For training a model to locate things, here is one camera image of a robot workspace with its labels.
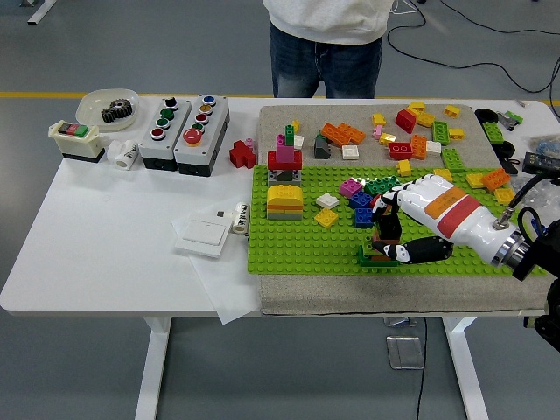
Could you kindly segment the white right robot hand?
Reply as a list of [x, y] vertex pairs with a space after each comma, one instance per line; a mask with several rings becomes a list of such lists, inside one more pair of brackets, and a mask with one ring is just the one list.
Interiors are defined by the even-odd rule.
[[433, 236], [404, 244], [375, 241], [372, 247], [400, 263], [442, 261], [454, 245], [473, 249], [485, 263], [500, 266], [521, 240], [514, 225], [498, 227], [496, 217], [472, 195], [446, 179], [428, 174], [397, 185], [374, 200], [372, 219], [378, 220], [391, 207], [427, 227]]

